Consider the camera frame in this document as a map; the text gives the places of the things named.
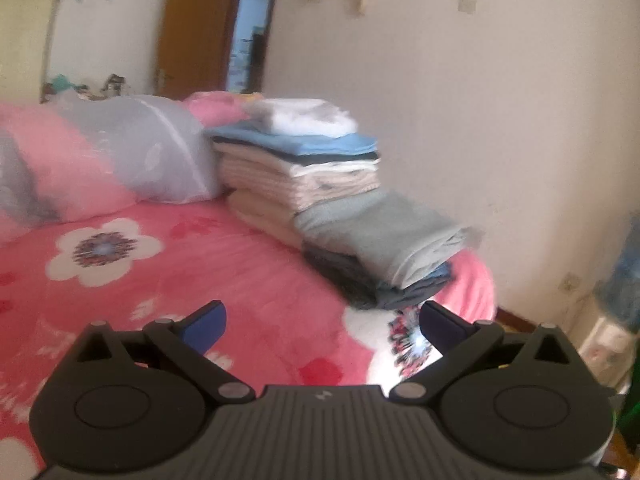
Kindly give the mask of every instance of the gray folded garment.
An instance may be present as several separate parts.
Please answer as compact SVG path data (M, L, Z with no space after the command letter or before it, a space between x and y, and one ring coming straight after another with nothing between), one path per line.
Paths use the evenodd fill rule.
M356 256L378 279L407 288L464 247L463 229L388 190L321 202L294 219L307 242Z

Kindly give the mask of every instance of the blue folded garment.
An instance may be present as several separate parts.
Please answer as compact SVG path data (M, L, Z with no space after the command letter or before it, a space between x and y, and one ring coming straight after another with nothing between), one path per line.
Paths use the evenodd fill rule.
M361 134L349 134L338 139L325 136L293 137L264 134L249 121L207 128L205 133L210 137L242 140L268 150L291 155L361 155L375 152L377 147L376 139Z

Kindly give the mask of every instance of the flower center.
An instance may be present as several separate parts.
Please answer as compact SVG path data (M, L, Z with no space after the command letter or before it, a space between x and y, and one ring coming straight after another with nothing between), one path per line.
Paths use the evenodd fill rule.
M76 245L74 261L81 267L112 264L125 258L135 247L136 241L121 233L98 233Z

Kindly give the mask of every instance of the light switch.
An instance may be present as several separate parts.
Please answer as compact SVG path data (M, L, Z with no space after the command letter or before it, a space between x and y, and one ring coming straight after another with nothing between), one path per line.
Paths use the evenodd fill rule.
M458 0L458 10L460 12L466 12L467 14L475 14L476 1L477 0Z

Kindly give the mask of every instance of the baseboard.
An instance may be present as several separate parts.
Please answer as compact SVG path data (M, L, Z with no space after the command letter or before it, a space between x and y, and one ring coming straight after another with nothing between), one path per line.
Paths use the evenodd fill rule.
M516 314L512 312L504 310L500 306L498 307L498 313L495 316L495 320L498 323L516 329L518 332L530 333L536 329L536 326L532 322L520 316L516 316Z

